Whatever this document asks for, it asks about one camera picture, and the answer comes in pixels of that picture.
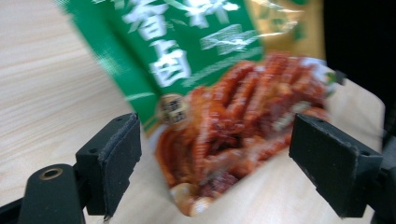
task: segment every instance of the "table surface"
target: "table surface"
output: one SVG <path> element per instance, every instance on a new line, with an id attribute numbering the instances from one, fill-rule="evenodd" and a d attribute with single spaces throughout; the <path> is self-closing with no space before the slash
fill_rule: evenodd
<path id="1" fill-rule="evenodd" d="M 75 153 L 113 118 L 132 111 L 78 32 L 50 0 L 0 1 L 0 206 L 27 178 Z M 332 124 L 380 148 L 383 104 L 347 81 L 329 102 Z M 171 201 L 148 141 L 110 223 L 369 223 L 340 219 L 285 150 L 198 217 Z M 101 217 L 86 217 L 100 223 Z"/>

